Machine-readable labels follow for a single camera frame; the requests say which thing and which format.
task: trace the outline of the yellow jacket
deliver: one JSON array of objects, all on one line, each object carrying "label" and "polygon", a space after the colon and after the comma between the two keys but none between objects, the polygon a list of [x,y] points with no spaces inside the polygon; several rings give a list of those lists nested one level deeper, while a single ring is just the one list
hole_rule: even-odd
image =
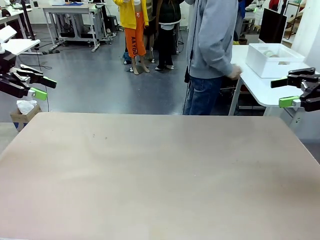
[{"label": "yellow jacket", "polygon": [[[115,4],[119,6],[121,25],[124,28],[136,29],[137,23],[136,23],[134,0],[130,0],[130,2],[124,2],[124,0],[113,0],[113,1]],[[141,4],[142,4],[144,25],[149,26],[146,0],[141,0]]]}]

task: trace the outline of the hand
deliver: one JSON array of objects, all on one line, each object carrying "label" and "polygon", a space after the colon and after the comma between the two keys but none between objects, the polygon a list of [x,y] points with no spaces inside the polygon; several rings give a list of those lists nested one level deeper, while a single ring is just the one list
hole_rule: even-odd
[{"label": "hand", "polygon": [[227,77],[232,80],[238,80],[240,78],[240,74],[242,74],[242,69],[238,65],[233,64],[232,73]]}]

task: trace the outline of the white pillar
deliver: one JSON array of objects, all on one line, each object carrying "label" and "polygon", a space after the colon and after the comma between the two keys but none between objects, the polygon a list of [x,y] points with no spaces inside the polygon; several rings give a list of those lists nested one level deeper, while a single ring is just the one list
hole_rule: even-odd
[{"label": "white pillar", "polygon": [[[307,0],[292,49],[320,72],[320,0]],[[295,133],[302,141],[320,142],[320,110],[307,112]]]}]

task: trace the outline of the blue jeans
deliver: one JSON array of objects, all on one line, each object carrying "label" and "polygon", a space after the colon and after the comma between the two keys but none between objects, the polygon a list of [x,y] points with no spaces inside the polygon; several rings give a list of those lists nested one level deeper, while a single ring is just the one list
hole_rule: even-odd
[{"label": "blue jeans", "polygon": [[219,96],[223,78],[190,76],[191,86],[183,115],[210,115]]}]

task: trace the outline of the computer monitor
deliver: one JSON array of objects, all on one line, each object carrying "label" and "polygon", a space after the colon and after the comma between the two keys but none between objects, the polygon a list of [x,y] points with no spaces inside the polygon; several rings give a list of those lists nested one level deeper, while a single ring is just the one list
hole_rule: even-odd
[{"label": "computer monitor", "polygon": [[285,34],[287,17],[264,9],[259,39],[266,44],[280,44]]}]

